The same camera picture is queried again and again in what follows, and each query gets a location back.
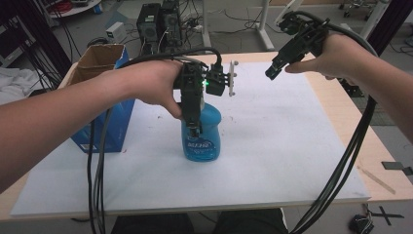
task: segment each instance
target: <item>wooden table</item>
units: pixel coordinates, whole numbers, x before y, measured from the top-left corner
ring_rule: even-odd
[[[223,55],[223,62],[270,61],[276,53]],[[197,56],[205,63],[215,62],[215,56]],[[337,81],[327,81],[315,72],[306,73],[319,101],[344,145],[348,144],[361,117],[351,99]],[[382,161],[394,161],[389,151],[370,128],[357,159],[357,169],[370,192],[369,203],[406,201],[413,199],[413,185],[402,171],[387,171]],[[15,219],[9,215],[27,175],[0,195],[0,221]]]

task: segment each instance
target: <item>spray bottle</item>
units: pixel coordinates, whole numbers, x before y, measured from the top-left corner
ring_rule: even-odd
[[[221,149],[221,139],[218,124],[221,113],[208,103],[201,101],[201,127],[198,136],[191,136],[185,121],[181,124],[182,147],[187,159],[195,162],[208,162],[218,158]]]

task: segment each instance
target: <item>tape mark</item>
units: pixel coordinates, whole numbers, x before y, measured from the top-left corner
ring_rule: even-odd
[[[380,186],[382,186],[384,189],[388,190],[390,193],[395,194],[395,190],[393,188],[391,188],[390,186],[388,186],[385,182],[383,182],[380,178],[378,178],[377,176],[373,175],[371,172],[358,167],[366,176],[368,176],[369,178],[373,179],[373,181],[375,181],[376,183],[380,184]]]

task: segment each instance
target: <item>cardboard box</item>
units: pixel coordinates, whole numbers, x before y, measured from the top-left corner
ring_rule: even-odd
[[[73,85],[85,80],[93,79],[100,73],[116,69],[128,61],[128,53],[123,45],[96,45],[90,46],[79,59],[77,66],[70,74],[64,86]],[[127,133],[134,99],[122,101],[113,106],[106,132],[105,152],[121,152]],[[94,121],[94,152],[98,152],[100,136],[105,122],[106,111]],[[88,124],[71,138],[84,151],[89,152],[91,125]]]

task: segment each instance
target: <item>finger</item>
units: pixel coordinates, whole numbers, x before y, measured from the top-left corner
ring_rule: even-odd
[[[179,107],[178,103],[174,99],[170,99],[165,105],[164,108],[172,115],[175,119],[181,119],[182,110]]]
[[[288,65],[285,71],[288,73],[301,73],[305,71],[316,71],[316,61],[314,59],[297,61]]]

